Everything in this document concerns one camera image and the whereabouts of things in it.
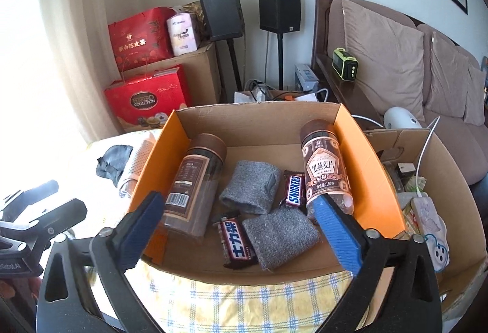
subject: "red gift bag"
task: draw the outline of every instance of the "red gift bag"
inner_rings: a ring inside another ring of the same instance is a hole
[[[120,72],[173,57],[166,21],[175,14],[172,8],[158,7],[108,25]]]

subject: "beige pillow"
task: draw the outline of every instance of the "beige pillow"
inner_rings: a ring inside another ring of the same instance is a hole
[[[478,126],[485,124],[485,108],[483,106],[485,79],[486,73],[469,63],[466,108],[463,117],[463,121],[467,124]]]
[[[378,113],[399,106],[424,120],[424,34],[343,0],[346,50],[359,62],[356,82]]]
[[[425,107],[448,117],[462,118],[466,106],[469,58],[437,32],[430,43],[430,94]]]

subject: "screw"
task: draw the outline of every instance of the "screw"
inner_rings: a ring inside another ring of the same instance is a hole
[[[417,244],[423,244],[425,242],[425,238],[420,234],[414,234],[412,238]]]
[[[66,238],[67,238],[66,234],[61,233],[61,234],[56,235],[56,238],[54,238],[54,242],[57,242],[60,244],[61,242],[65,241]]]
[[[381,234],[378,230],[375,230],[374,228],[368,228],[366,230],[366,236],[368,238],[378,239],[379,237],[381,237]]]
[[[105,228],[102,228],[100,230],[100,232],[98,233],[98,235],[100,237],[109,237],[109,236],[112,235],[113,232],[114,232],[114,229],[113,228],[105,227]]]

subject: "black cloth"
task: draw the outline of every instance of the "black cloth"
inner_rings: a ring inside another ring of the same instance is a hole
[[[97,176],[110,179],[117,187],[132,149],[132,146],[126,145],[116,145],[109,148],[103,157],[97,160]]]

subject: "red gift box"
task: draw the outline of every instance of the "red gift box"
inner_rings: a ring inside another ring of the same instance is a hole
[[[173,57],[166,21],[175,14],[173,8],[158,7],[108,25],[120,72]]]
[[[181,64],[125,83],[114,81],[105,96],[126,132],[161,128],[173,110],[191,106]]]

